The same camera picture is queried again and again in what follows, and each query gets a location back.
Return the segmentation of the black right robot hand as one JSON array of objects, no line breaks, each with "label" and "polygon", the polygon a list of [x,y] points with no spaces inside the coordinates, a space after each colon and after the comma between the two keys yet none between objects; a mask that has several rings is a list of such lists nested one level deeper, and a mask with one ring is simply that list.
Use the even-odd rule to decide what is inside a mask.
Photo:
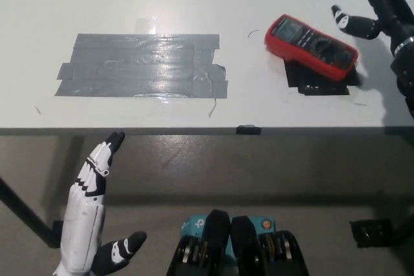
[{"label": "black right robot hand", "polygon": [[382,32],[391,38],[391,53],[396,56],[413,43],[413,11],[406,0],[368,0],[376,19],[352,16],[338,5],[331,6],[337,27],[345,34],[372,40]]}]

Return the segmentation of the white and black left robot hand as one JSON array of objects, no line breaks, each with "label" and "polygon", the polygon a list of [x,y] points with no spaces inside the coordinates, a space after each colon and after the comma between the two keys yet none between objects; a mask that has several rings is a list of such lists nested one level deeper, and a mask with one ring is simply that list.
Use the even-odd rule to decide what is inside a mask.
[{"label": "white and black left robot hand", "polygon": [[110,275],[125,268],[147,239],[137,231],[102,244],[104,198],[114,154],[125,139],[113,132],[85,159],[69,189],[60,242],[60,263],[54,275]]}]

